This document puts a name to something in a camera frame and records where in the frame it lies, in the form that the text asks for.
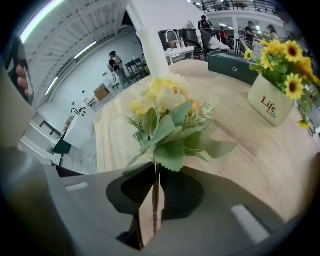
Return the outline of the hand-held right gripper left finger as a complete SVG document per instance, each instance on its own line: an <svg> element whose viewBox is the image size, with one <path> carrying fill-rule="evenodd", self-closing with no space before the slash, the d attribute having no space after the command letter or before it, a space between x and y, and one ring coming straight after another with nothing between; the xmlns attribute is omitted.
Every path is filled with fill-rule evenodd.
<svg viewBox="0 0 320 256"><path fill-rule="evenodd" d="M107 198L107 186L126 169L61 178L47 167L55 208L70 236L72 256L149 256L116 238L130 228L133 216L119 213Z"/></svg>

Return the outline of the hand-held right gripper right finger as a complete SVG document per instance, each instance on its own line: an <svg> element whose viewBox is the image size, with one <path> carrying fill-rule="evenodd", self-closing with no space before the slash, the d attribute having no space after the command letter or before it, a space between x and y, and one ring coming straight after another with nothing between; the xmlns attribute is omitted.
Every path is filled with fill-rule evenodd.
<svg viewBox="0 0 320 256"><path fill-rule="evenodd" d="M187 218L165 220L149 243L153 256L271 256L297 227L235 182L185 167L204 189L200 206Z"/></svg>

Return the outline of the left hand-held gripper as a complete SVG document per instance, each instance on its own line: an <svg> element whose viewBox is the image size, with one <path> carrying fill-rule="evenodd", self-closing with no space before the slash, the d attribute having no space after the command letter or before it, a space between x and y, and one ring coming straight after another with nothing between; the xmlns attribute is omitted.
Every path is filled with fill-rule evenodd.
<svg viewBox="0 0 320 256"><path fill-rule="evenodd" d="M29 96L18 85L16 68L26 73ZM15 148L35 115L32 104L35 90L32 85L25 47L18 36L10 38L0 54L0 148Z"/></svg>

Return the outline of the person's left hand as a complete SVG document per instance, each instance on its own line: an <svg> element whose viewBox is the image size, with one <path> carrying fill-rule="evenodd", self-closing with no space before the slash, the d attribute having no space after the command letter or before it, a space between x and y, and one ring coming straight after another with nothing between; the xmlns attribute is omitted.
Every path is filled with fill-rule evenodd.
<svg viewBox="0 0 320 256"><path fill-rule="evenodd" d="M20 65L16 67L17 83L24 90L24 94L29 96L29 85L24 68Z"/></svg>

